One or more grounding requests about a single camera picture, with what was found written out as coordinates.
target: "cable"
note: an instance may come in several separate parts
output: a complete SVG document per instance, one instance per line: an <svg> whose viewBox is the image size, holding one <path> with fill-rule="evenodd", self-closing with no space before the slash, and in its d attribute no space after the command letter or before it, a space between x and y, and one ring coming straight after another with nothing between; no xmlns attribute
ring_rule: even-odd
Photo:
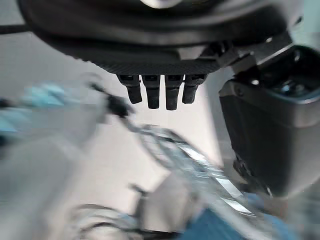
<svg viewBox="0 0 320 240"><path fill-rule="evenodd" d="M18 34L30 32L30 28L26 24L0 25L0 35Z"/></svg>

